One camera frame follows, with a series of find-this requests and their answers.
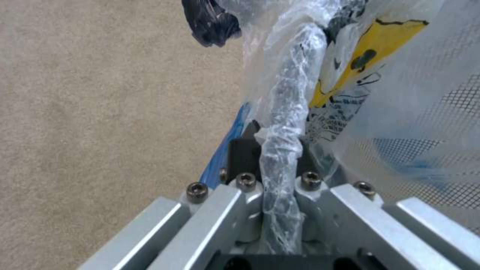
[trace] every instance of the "beige carpet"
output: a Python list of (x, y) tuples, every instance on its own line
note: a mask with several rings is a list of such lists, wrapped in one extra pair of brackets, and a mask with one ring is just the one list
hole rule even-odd
[(76, 268), (197, 180), (240, 55), (198, 45), (180, 0), (0, 1), (0, 269)]

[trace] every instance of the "bolt head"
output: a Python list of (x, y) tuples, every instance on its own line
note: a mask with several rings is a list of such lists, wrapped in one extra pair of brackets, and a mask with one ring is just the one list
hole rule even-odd
[(322, 178), (316, 172), (304, 172), (301, 175), (301, 186), (307, 191), (314, 191), (320, 188)]
[(222, 168), (219, 172), (220, 182), (226, 183), (227, 182), (227, 169)]
[(366, 197), (372, 199), (373, 196), (377, 193), (375, 191), (375, 188), (369, 183), (365, 181), (358, 181), (353, 184), (353, 187), (358, 189), (362, 194), (364, 194)]
[(194, 204), (203, 203), (208, 196), (208, 186), (201, 182), (193, 182), (187, 187), (187, 199)]
[(253, 191), (257, 184), (255, 175), (249, 172), (239, 173), (235, 181), (237, 182), (237, 187), (243, 192)]

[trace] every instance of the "plastic-wrapped rod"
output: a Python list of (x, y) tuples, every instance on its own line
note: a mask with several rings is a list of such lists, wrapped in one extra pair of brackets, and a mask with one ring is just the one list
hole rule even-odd
[(315, 23), (302, 23), (277, 55), (281, 64), (267, 98), (270, 125), (260, 157), (265, 187), (261, 253), (301, 252), (303, 217), (293, 195), (294, 179), (302, 154), (299, 137), (325, 50), (323, 30)]

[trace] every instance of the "blue object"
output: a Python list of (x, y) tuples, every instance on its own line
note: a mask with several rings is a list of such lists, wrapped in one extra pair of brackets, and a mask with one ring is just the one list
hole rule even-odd
[(223, 138), (222, 143), (215, 151), (215, 154), (210, 159), (207, 167), (205, 168), (202, 176), (200, 176), (200, 182), (207, 184), (210, 188), (216, 188), (220, 184), (220, 169), (227, 167), (227, 154), (228, 145), (231, 140), (241, 136), (243, 127), (245, 125), (245, 119), (250, 111), (250, 104), (245, 103), (237, 113), (237, 117), (233, 122), (230, 131)]

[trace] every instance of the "metal bar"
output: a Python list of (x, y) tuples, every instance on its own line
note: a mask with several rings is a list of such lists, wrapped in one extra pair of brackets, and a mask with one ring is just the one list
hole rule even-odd
[(320, 209), (317, 203), (320, 200), (322, 191), (328, 190), (325, 182), (321, 182), (317, 190), (307, 190), (302, 187), (301, 177), (295, 179), (295, 199), (299, 205), (300, 211), (305, 214), (302, 228), (302, 241), (312, 241), (320, 239)]
[[(238, 187), (237, 181), (230, 181), (228, 186)], [(237, 238), (237, 241), (247, 243), (260, 238), (260, 234), (262, 232), (262, 203), (264, 197), (264, 186), (261, 182), (256, 182), (255, 187), (252, 191), (244, 193), (247, 204), (248, 217), (243, 223), (243, 227), (241, 233), (239, 234), (239, 237)]]
[(187, 207), (159, 197), (79, 269), (145, 269), (189, 217)]
[(219, 185), (148, 269), (204, 269), (217, 251), (232, 248), (246, 218), (245, 195)]
[(318, 206), (322, 235), (342, 254), (366, 250), (388, 269), (458, 269), (348, 184), (324, 191)]
[(385, 211), (461, 269), (480, 269), (480, 238), (417, 198)]

